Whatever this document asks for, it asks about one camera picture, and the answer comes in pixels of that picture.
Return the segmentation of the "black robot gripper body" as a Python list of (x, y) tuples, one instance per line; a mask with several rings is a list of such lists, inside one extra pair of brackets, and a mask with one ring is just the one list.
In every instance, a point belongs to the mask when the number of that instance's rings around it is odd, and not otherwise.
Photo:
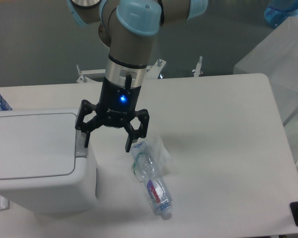
[(141, 87), (132, 88), (132, 77), (127, 76), (123, 86), (110, 82), (107, 78), (102, 83), (99, 102), (96, 107), (95, 127), (102, 125), (122, 128), (121, 119), (130, 123), (139, 117), (136, 105)]

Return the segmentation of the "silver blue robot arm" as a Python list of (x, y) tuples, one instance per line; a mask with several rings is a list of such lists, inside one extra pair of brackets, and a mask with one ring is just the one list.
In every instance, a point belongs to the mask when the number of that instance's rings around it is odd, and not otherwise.
[(99, 23), (99, 37), (109, 48), (99, 102), (81, 102), (75, 129), (89, 146), (91, 133), (101, 126), (123, 128), (125, 150), (145, 138), (146, 109), (136, 105), (155, 37), (166, 23), (202, 15), (206, 0), (70, 0), (68, 7), (79, 25)]

